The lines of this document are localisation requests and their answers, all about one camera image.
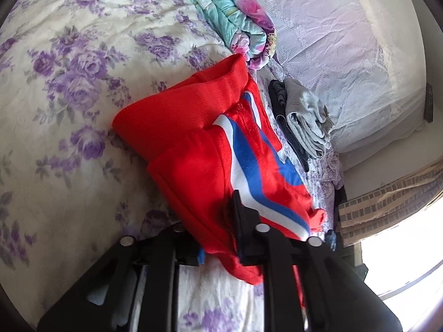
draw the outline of teal floral blanket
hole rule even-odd
[[[265,66],[275,52],[274,24],[256,0],[191,0],[226,46],[245,57],[251,70]]]

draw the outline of silver rivet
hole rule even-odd
[[[135,239],[132,236],[124,236],[120,239],[120,245],[122,246],[131,246],[134,243]]]
[[[175,232],[183,232],[185,231],[185,227],[183,224],[175,224],[174,227],[172,227]]]
[[[257,230],[257,232],[266,233],[266,232],[269,232],[271,227],[269,227],[269,225],[267,225],[267,224],[258,224],[255,226],[255,229]]]
[[[312,246],[312,247],[320,247],[323,244],[323,241],[320,237],[317,236],[312,236],[309,237],[307,239],[307,242]]]

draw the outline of white stripe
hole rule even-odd
[[[229,119],[224,115],[220,115],[213,124],[220,126],[223,129],[229,141],[229,146],[231,147],[232,154],[231,185],[234,190],[239,190],[242,204],[246,207],[257,210],[258,213],[260,213],[260,215],[264,218],[267,218],[270,221],[273,221],[276,224],[287,228],[288,230],[296,234],[300,239],[302,239],[302,241],[305,241],[309,237],[309,233],[302,226],[300,226],[298,223],[291,220],[290,218],[282,215],[281,213],[278,213],[269,207],[263,206],[252,197],[246,176],[244,175],[240,163],[238,162],[238,159],[234,153],[234,131]]]
[[[254,96],[249,91],[245,91],[245,93],[247,93],[251,97],[251,107],[252,107],[252,112],[254,114],[255,122],[257,123],[258,127],[260,127],[260,129],[261,129],[260,114],[258,113],[258,108],[255,103]]]

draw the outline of folded black clothing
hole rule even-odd
[[[286,121],[287,92],[284,87],[284,83],[273,79],[269,83],[268,90],[269,97],[271,98],[272,113],[274,114],[275,120],[280,126],[280,129],[283,131],[283,134],[286,137],[289,146],[291,146],[291,148],[295,152],[295,155],[301,162],[304,171],[308,172],[309,165],[307,160],[309,159],[309,155],[306,150],[300,145],[297,138],[295,138],[294,134],[291,131],[291,128]]]

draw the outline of folded clothes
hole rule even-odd
[[[185,93],[176,93],[186,88],[191,97],[197,93],[200,98],[193,101]],[[163,94],[175,99],[158,97]],[[215,110],[224,108],[219,102],[224,95],[239,98],[212,118]],[[200,117],[192,118],[187,110],[199,111]],[[191,121],[183,121],[182,111]],[[236,257],[230,217],[234,189],[240,191],[245,206],[261,214],[263,222],[288,237],[306,239],[311,229],[320,228],[324,211],[313,210],[311,196],[294,166],[289,159],[280,160],[281,143],[241,55],[126,107],[113,127],[127,143],[135,142],[142,156],[149,157],[148,172],[186,229],[237,278],[251,284],[262,282],[257,266],[242,266]]]
[[[309,165],[307,160],[309,158],[309,155],[295,138],[286,121],[287,92],[284,87],[284,83],[275,79],[272,80],[269,83],[268,92],[269,98],[271,99],[272,113],[274,114],[275,120],[282,130],[283,135],[285,136],[289,146],[291,146],[298,160],[302,164],[304,171],[308,172]]]
[[[251,70],[267,64],[275,52],[274,24],[256,0],[191,0],[226,46],[241,53]]]
[[[284,79],[284,86],[287,124],[312,158],[322,158],[331,147],[329,133],[334,127],[326,106],[296,79]]]

